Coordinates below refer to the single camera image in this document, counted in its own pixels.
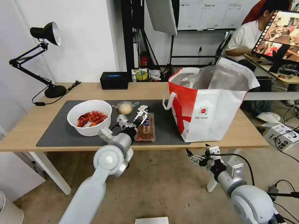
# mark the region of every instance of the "black tissue box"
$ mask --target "black tissue box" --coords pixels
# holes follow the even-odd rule
[[[128,89],[127,72],[103,72],[100,81],[102,89]]]

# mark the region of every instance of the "monitor screen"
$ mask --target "monitor screen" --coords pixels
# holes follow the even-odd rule
[[[299,63],[299,13],[275,11],[252,53]]]

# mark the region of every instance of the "desk lamp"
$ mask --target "desk lamp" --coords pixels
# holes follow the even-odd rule
[[[32,48],[31,50],[27,51],[26,53],[20,55],[19,57],[15,59],[11,59],[9,61],[9,64],[19,69],[20,71],[30,75],[31,77],[37,79],[38,81],[46,84],[47,89],[45,91],[45,96],[47,98],[57,98],[57,97],[64,96],[67,92],[64,86],[56,86],[52,83],[51,80],[38,76],[22,67],[22,64],[24,64],[25,62],[31,60],[32,58],[35,58],[36,56],[48,50],[48,43],[45,42],[45,40],[48,40],[49,42],[57,46],[61,45],[61,37],[59,35],[59,30],[56,23],[50,22],[47,25],[45,25],[44,28],[32,27],[30,29],[30,33],[33,37],[37,38],[40,41],[40,44]],[[42,50],[32,56],[26,57],[27,54],[29,54],[30,52],[38,48],[42,48]]]

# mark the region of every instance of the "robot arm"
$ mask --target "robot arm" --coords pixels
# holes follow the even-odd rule
[[[107,177],[119,177],[129,165],[133,156],[131,144],[138,126],[143,124],[147,116],[148,107],[143,105],[138,109],[133,123],[128,123],[125,115],[118,116],[122,131],[116,136],[107,127],[101,129],[99,136],[108,145],[101,147],[94,155],[94,174],[80,185],[59,224],[91,223],[104,198]]]
[[[230,200],[238,217],[245,224],[284,223],[283,218],[273,206],[270,196],[263,190],[247,185],[243,179],[244,164],[233,160],[224,165],[218,146],[206,145],[204,156],[193,155],[188,149],[190,161],[198,166],[205,166],[214,174]]]

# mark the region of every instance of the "red and white bag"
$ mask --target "red and white bag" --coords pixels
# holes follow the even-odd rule
[[[248,90],[258,87],[253,72],[221,58],[217,65],[182,68],[168,80],[173,117],[185,142],[220,141]]]

